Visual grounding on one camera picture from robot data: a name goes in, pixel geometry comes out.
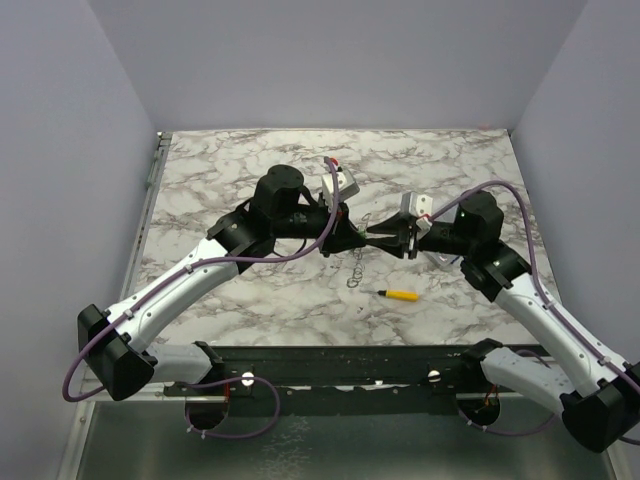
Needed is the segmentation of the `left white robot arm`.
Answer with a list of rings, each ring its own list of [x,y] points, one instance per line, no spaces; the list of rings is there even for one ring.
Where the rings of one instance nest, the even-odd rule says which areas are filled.
[[[347,199],[359,187],[352,173],[325,160],[329,171],[313,198],[303,174],[271,167],[253,196],[222,216],[194,249],[144,289],[105,310],[89,305],[78,316],[79,357],[120,401],[149,383],[189,384],[206,395],[220,385],[220,357],[204,341],[154,345],[159,334],[211,290],[257,263],[273,263],[279,239],[312,243],[323,256],[361,248],[364,237],[349,220]]]

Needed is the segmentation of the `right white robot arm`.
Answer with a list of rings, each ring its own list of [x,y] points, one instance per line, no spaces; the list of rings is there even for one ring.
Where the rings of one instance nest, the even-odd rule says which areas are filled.
[[[501,239],[504,213],[484,185],[442,207],[451,222],[428,211],[430,200],[408,193],[391,218],[367,229],[370,246],[398,258],[420,252],[459,256],[465,280],[509,313],[556,361],[550,369],[493,340],[459,367],[461,383],[513,390],[560,416],[584,448],[601,453],[639,422],[639,367],[597,339],[543,286],[533,256]]]

